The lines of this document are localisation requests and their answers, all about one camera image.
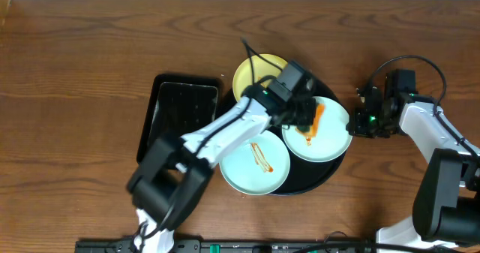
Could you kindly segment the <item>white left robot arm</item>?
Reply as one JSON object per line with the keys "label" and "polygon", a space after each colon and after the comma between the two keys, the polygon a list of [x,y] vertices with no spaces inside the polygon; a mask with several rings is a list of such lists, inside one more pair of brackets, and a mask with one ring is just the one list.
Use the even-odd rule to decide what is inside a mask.
{"label": "white left robot arm", "polygon": [[132,250],[172,249],[174,230],[196,208],[219,161],[273,125],[312,125],[313,93],[311,88],[255,84],[207,126],[178,138],[157,138],[126,185],[139,217]]}

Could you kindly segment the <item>light green plate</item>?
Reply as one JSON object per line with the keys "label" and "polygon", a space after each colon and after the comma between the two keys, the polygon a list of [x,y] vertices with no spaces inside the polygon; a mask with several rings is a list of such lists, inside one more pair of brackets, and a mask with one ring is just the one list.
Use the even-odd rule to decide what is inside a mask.
{"label": "light green plate", "polygon": [[270,194],[287,179],[290,155],[277,135],[264,131],[226,156],[220,163],[220,171],[237,191],[249,195]]}
{"label": "light green plate", "polygon": [[297,127],[291,126],[282,129],[282,137],[289,150],[299,158],[323,163],[336,159],[350,145],[353,138],[347,130],[350,115],[330,98],[313,98],[318,107],[309,132],[300,132]]}

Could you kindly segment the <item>green and orange sponge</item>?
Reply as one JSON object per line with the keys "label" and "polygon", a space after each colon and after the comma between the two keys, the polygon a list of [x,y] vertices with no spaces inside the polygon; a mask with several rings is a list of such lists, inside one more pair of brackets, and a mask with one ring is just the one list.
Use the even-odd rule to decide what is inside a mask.
{"label": "green and orange sponge", "polygon": [[303,134],[306,134],[306,133],[309,133],[311,132],[312,128],[313,128],[314,124],[311,124],[311,125],[298,125],[296,127],[296,129],[303,133]]}

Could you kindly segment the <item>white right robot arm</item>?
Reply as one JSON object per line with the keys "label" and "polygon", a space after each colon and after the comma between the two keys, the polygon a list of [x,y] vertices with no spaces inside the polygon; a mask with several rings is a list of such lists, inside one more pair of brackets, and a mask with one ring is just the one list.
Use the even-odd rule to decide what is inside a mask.
{"label": "white right robot arm", "polygon": [[361,89],[363,108],[349,132],[358,137],[410,137],[427,162],[412,215],[376,232],[380,244],[412,248],[479,244],[479,197],[461,197],[461,188],[479,192],[479,148],[447,120],[437,100],[411,88]]}

